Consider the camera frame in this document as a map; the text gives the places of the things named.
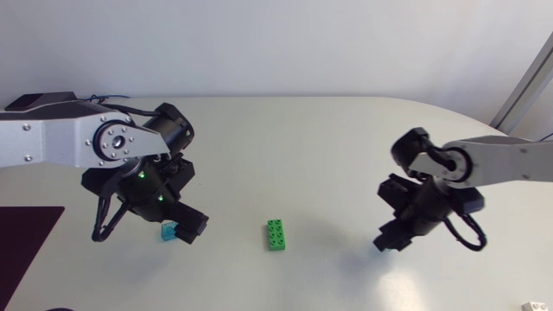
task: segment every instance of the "wire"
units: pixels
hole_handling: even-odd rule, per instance
[[[89,98],[86,98],[86,99],[82,99],[82,100],[88,100],[88,101],[93,101],[94,99],[108,99],[108,98],[130,98],[129,96],[125,96],[125,95],[96,95],[96,94],[93,94],[91,95]]]
[[[107,217],[107,213],[110,210],[110,200],[99,198],[98,211],[96,212],[96,223],[94,224],[94,228],[92,229],[92,241],[105,241],[110,236],[111,232],[118,224],[119,220],[121,220],[123,215],[129,210],[129,207],[130,205],[124,202],[121,207],[119,207],[119,210],[115,213],[115,215],[113,215],[110,223],[107,225],[103,225],[105,217]]]
[[[449,220],[448,218],[445,218],[443,220],[443,223],[446,224],[446,227],[449,229],[451,234],[453,234],[453,236],[455,238],[457,238],[457,241],[461,242],[461,244],[463,244],[469,250],[471,250],[471,251],[482,251],[482,249],[484,249],[484,247],[487,244],[486,234],[482,231],[482,229],[480,228],[478,223],[476,223],[476,220],[474,220],[470,215],[468,215],[468,214],[461,215],[461,219],[463,219],[463,221],[465,221],[465,223],[471,229],[473,229],[474,232],[476,232],[476,234],[478,234],[478,240],[480,241],[480,245],[472,244],[472,243],[466,241],[466,239],[464,239],[459,234],[459,232],[457,230],[455,230],[455,227],[451,223],[451,220]]]
[[[127,107],[127,106],[123,106],[123,105],[103,104],[102,106],[110,108],[110,109],[118,110],[118,111],[121,111],[121,112],[132,113],[132,114],[136,114],[136,115],[144,116],[144,117],[155,117],[155,116],[161,115],[161,113],[159,111],[144,111],[144,110],[140,110],[140,109],[132,108],[132,107]]]
[[[542,142],[542,141],[546,140],[547,138],[549,138],[549,137],[551,137],[551,136],[553,136],[553,133],[549,134],[548,136],[546,136],[546,137],[544,137],[544,138],[542,138],[542,139],[540,139],[540,140],[538,140],[538,141],[539,141],[539,142]]]

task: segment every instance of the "black cable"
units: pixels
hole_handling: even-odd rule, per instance
[[[136,114],[138,116],[144,116],[144,117],[156,117],[156,116],[161,115],[161,113],[158,112],[158,111],[144,111],[144,110],[140,110],[140,109],[132,108],[132,107],[127,107],[127,106],[123,106],[123,105],[103,104],[102,106],[110,108],[110,109],[118,110],[118,111],[121,111],[121,112],[124,112],[124,113],[132,113],[132,114]]]
[[[438,152],[445,152],[446,150],[437,148],[435,146],[430,146],[430,148],[428,148],[426,151],[430,159],[434,160],[434,162],[442,165],[444,168],[447,168],[450,171],[455,171],[455,166],[456,166],[455,161],[449,160],[445,156],[438,153]]]
[[[459,234],[459,232],[457,232],[457,230],[455,230],[455,227],[451,223],[451,220],[445,218],[443,220],[443,223],[446,224],[446,227],[449,229],[451,234],[453,234],[453,236],[457,239],[457,241],[461,242],[461,244],[463,244],[469,250],[471,250],[471,251],[482,251],[482,249],[484,249],[484,247],[487,244],[486,234],[482,231],[482,229],[480,228],[478,223],[476,223],[476,220],[474,220],[470,215],[468,215],[468,214],[461,215],[461,219],[463,219],[463,221],[465,221],[465,223],[471,229],[473,229],[474,232],[476,232],[476,234],[478,234],[478,240],[480,241],[480,245],[472,244],[472,243],[466,241],[466,239],[464,239]]]
[[[542,142],[542,141],[546,140],[547,138],[549,138],[549,137],[551,137],[551,136],[553,136],[553,133],[549,134],[548,136],[546,136],[546,137],[544,137],[544,138],[542,138],[542,139],[540,139],[540,140],[538,140],[538,141],[539,141],[539,142]]]
[[[113,215],[110,223],[103,225],[105,217],[107,217],[107,213],[110,210],[110,201],[104,198],[99,198],[98,211],[96,212],[96,223],[94,224],[94,228],[92,230],[92,241],[105,241],[110,236],[119,220],[121,220],[123,215],[129,210],[129,207],[130,205],[124,202],[121,207],[119,207],[119,210],[115,213],[115,215]]]

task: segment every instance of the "white table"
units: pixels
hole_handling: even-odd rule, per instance
[[[94,243],[96,197],[79,184],[84,169],[6,168],[2,205],[67,208],[8,310],[514,311],[553,302],[553,184],[481,187],[486,208],[474,217],[489,245],[480,253],[443,225],[402,252],[372,245],[392,219],[378,184],[404,175],[391,145],[417,126],[436,145],[497,134],[488,126],[393,98],[121,103],[153,109],[163,101],[195,128],[185,158],[196,176],[182,201],[210,217],[207,229],[192,245],[162,242],[160,224],[127,214]],[[285,251],[268,251],[267,219],[283,220]]]

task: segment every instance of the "small blue cube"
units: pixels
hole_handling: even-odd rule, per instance
[[[178,224],[174,221],[162,225],[162,239],[163,241],[169,241],[175,239],[175,227]]]

